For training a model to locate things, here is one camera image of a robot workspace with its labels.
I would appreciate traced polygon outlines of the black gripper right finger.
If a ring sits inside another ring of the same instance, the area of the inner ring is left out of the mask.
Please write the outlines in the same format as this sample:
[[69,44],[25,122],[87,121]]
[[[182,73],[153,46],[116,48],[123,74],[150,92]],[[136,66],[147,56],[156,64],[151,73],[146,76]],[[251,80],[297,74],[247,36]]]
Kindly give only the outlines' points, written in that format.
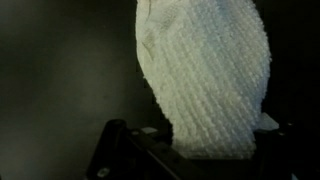
[[254,132],[254,180],[320,180],[319,138],[292,122],[261,115]]

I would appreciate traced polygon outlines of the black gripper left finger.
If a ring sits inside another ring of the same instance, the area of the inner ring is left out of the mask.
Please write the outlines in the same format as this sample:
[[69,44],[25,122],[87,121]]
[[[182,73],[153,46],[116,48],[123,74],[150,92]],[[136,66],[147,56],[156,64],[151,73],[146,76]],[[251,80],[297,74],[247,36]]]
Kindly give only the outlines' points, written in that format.
[[152,156],[156,145],[172,145],[172,125],[129,128],[121,119],[106,123],[86,171],[86,180],[148,180],[161,165]]

